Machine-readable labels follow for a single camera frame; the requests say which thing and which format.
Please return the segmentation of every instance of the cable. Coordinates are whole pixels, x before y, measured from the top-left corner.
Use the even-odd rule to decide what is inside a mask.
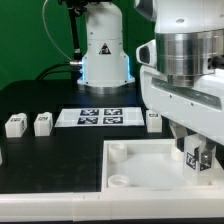
[[[71,73],[71,71],[52,71],[52,72],[48,72],[48,73],[45,73],[40,79],[40,80],[43,80],[46,76],[48,75],[51,75],[51,74],[59,74],[59,73]]]
[[[52,70],[54,70],[56,68],[65,67],[65,66],[70,66],[70,63],[62,63],[62,64],[53,65],[53,66],[45,69],[43,72],[41,72],[40,75],[38,75],[35,80],[43,80],[43,78],[46,77],[49,73],[51,73]]]
[[[49,30],[48,30],[48,27],[47,27],[47,22],[46,22],[46,7],[47,7],[47,4],[48,4],[49,0],[46,0],[44,2],[44,5],[43,5],[43,9],[42,9],[42,18],[43,18],[43,23],[44,23],[44,28],[45,28],[45,31],[47,33],[47,36],[48,38],[50,39],[50,41],[52,42],[52,44],[54,45],[54,47],[61,53],[63,54],[68,60],[72,61],[72,59],[67,55],[65,54],[59,47],[58,45],[56,44],[56,42],[54,41],[54,39],[52,38]]]

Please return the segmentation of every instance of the black table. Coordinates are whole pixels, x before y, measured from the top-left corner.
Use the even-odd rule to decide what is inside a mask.
[[[131,126],[53,128],[49,137],[34,136],[38,113],[51,112],[55,124],[64,108],[141,107],[145,119],[138,86],[106,96],[79,91],[69,80],[20,81],[4,88],[0,92],[0,193],[98,192],[104,140],[172,138],[165,118],[162,134],[148,134],[145,126]],[[7,139],[4,124],[18,113],[27,115],[28,128],[22,138]],[[110,222],[224,223],[221,219]]]

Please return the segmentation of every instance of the black cable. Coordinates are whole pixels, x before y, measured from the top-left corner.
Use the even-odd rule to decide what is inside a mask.
[[[69,62],[53,65],[53,66],[45,69],[43,72],[41,72],[35,80],[42,80],[46,76],[46,73],[49,73],[56,68],[61,68],[61,67],[69,66],[69,65],[70,65]]]
[[[67,3],[67,7],[68,7],[68,11],[69,11],[70,24],[71,24],[71,30],[72,30],[72,41],[73,41],[73,47],[74,47],[74,59],[75,60],[81,60],[82,59],[82,53],[81,53],[81,50],[80,50],[75,11],[72,10],[72,9],[69,9],[69,8],[72,8],[72,7],[69,7],[68,3]]]
[[[71,71],[52,71],[52,72],[47,72],[44,75],[41,76],[41,78],[39,80],[43,80],[46,76],[50,75],[50,74],[59,74],[59,73],[71,73]]]

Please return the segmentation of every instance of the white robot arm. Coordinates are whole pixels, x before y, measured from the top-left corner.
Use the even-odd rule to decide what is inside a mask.
[[[96,94],[113,94],[135,85],[130,74],[129,57],[123,50],[121,10],[112,0],[58,0],[66,2],[73,30],[75,59],[82,64],[78,87]],[[85,14],[87,46],[84,57],[79,54],[75,17]]]
[[[155,40],[137,49],[143,100],[170,119],[176,138],[186,137],[185,127],[199,134],[185,138],[184,150],[185,165],[191,155],[200,175],[201,167],[212,167],[215,142],[224,145],[224,72],[217,69],[223,68],[224,1],[136,0],[135,5],[156,21]]]

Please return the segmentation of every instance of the white box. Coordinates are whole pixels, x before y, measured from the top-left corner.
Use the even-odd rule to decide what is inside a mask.
[[[20,138],[27,128],[27,116],[20,113],[10,117],[5,124],[7,138]]]
[[[160,133],[162,132],[162,117],[161,115],[151,110],[146,111],[146,125],[149,133]]]
[[[50,136],[53,127],[53,119],[51,113],[38,114],[34,122],[35,136]]]

